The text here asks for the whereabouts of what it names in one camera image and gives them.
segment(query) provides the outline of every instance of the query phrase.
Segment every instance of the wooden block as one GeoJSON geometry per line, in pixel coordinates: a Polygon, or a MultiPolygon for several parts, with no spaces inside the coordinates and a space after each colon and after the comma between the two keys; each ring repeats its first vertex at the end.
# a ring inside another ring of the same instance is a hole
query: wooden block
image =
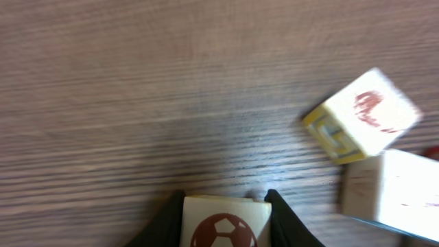
{"type": "Polygon", "coordinates": [[[422,113],[378,69],[336,93],[303,122],[337,164],[379,154],[422,118],[422,113]]]}
{"type": "Polygon", "coordinates": [[[439,242],[439,162],[403,152],[349,164],[342,213],[439,242]]]}
{"type": "Polygon", "coordinates": [[[246,198],[186,197],[180,247],[270,247],[271,212],[246,198]]]}

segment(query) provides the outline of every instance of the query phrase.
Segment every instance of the wood grain surface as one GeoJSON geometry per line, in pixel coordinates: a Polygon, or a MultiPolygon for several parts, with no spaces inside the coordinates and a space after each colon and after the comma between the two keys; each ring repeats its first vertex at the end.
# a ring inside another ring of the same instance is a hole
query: wood grain surface
{"type": "Polygon", "coordinates": [[[174,189],[278,189],[327,246],[396,246],[337,214],[298,123],[378,66],[439,143],[439,1],[0,0],[0,246],[123,246],[174,189]]]}

